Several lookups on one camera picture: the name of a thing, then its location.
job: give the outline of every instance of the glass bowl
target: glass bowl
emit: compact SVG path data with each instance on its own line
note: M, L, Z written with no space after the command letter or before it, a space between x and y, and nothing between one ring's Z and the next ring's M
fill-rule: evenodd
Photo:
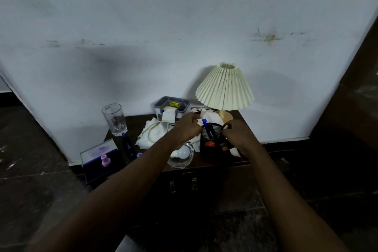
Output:
M168 164L175 169L183 169L193 160L194 147L189 143L174 151L177 157L169 157Z

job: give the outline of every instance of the pen holder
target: pen holder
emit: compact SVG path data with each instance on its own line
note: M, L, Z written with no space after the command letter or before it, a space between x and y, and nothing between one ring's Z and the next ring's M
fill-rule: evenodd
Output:
M203 156L207 155L215 155L220 156L220 154L223 156L225 154L229 154L229 152L222 151L220 144L225 141L224 137L221 135L223 126L217 124L217 123L208 123L208 125L212 126L214 129L214 132L218 133L218 142L215 142L211 139L211 137L208 135L206 129L204 126L202 126L202 132L201 132L201 154Z

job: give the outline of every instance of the dark tile floor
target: dark tile floor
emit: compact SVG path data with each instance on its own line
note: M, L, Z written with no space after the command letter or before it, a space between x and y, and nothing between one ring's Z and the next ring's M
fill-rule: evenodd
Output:
M352 252L378 251L374 168L356 155L318 146L271 156ZM0 108L0 251L23 251L89 192L23 106ZM129 228L117 251L277 250L260 199L247 210L227 210L221 203L222 213Z

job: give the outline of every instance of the hand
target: hand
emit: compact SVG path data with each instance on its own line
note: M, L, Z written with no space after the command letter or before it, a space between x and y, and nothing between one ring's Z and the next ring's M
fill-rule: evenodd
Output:
M200 115L195 113L185 114L170 132L178 137L180 144L183 144L201 133L202 127L197 124L199 118Z
M222 134L227 138L227 142L221 144L222 150L225 151L236 147L244 154L243 151L245 151L248 146L259 143L251 129L244 122L231 120L226 124L228 127L222 130Z

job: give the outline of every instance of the pink cap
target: pink cap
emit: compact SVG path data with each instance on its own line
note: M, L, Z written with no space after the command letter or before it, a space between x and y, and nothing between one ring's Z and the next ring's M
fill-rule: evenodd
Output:
M102 164L103 167L107 167L109 164L111 164L111 159L108 158L108 156L106 154L103 154L101 156L101 160L102 160L101 164Z

